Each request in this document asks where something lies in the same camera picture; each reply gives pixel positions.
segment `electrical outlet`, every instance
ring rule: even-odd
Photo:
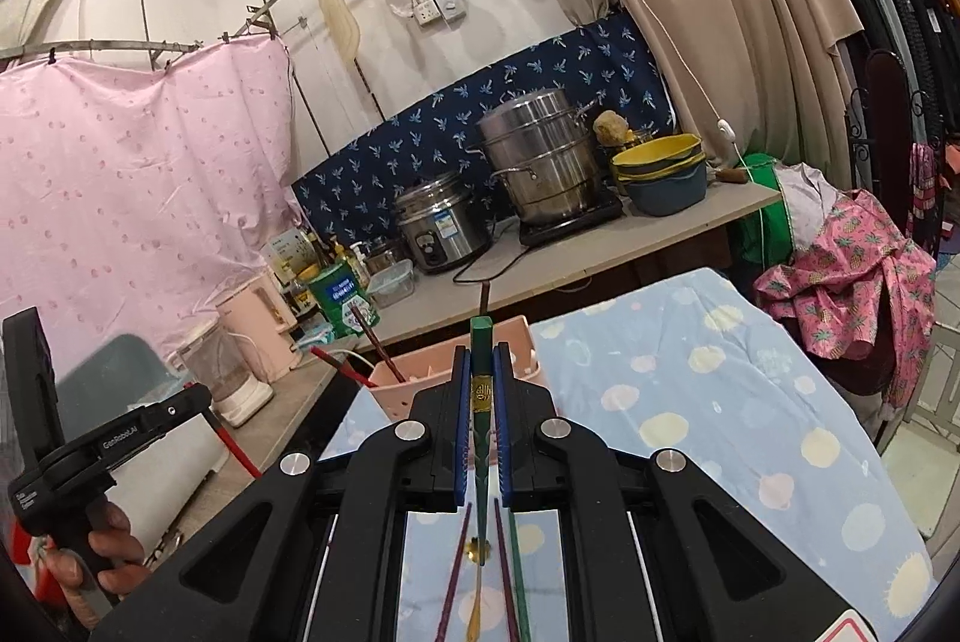
[[[467,9],[461,0],[434,0],[440,9],[440,15],[447,22],[456,22],[467,15]]]
[[[414,9],[414,19],[420,27],[426,27],[430,22],[440,18],[440,9],[433,0],[426,0]]]

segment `tile floor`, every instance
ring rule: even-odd
[[[960,265],[950,263],[937,274],[936,290],[937,321],[960,327]],[[883,460],[894,487],[904,499],[904,506],[928,538],[933,536],[939,520],[942,519],[944,525],[960,522],[960,492],[954,488],[960,468],[957,439],[944,439],[923,426],[923,408],[936,407],[947,383],[953,352],[949,347],[934,349],[930,371],[920,392],[917,416],[896,432]],[[954,417],[954,421],[960,423],[960,417]],[[944,538],[942,532],[935,538]]]

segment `pink curtain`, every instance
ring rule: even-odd
[[[0,74],[0,317],[36,306],[59,374],[123,332],[166,357],[262,268],[296,206],[289,70],[262,36]]]

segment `silver screw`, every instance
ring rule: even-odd
[[[664,471],[675,474],[686,468],[686,458],[677,450],[664,450],[656,454],[656,465]]]
[[[544,432],[544,436],[549,437],[549,439],[566,439],[570,436],[570,424],[566,420],[560,419],[560,417],[551,417],[549,420],[544,420],[541,423],[541,431]]]
[[[304,453],[291,453],[284,455],[280,460],[280,471],[289,477],[296,477],[310,468],[310,457]]]
[[[418,420],[404,420],[402,423],[397,423],[394,433],[397,439],[416,441],[426,433],[426,426]]]

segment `pink plastic basket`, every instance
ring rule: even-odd
[[[525,316],[512,317],[493,326],[493,343],[510,344],[511,361],[518,379],[546,387],[546,379],[536,359],[534,338]],[[450,379],[453,371],[453,352],[460,344],[469,346],[469,334],[432,344],[406,355],[398,355],[394,363],[409,382],[397,383],[385,362],[378,362],[370,375],[377,387],[371,392],[376,402],[387,412],[390,420],[397,422],[410,416],[414,396],[426,388],[441,385]]]

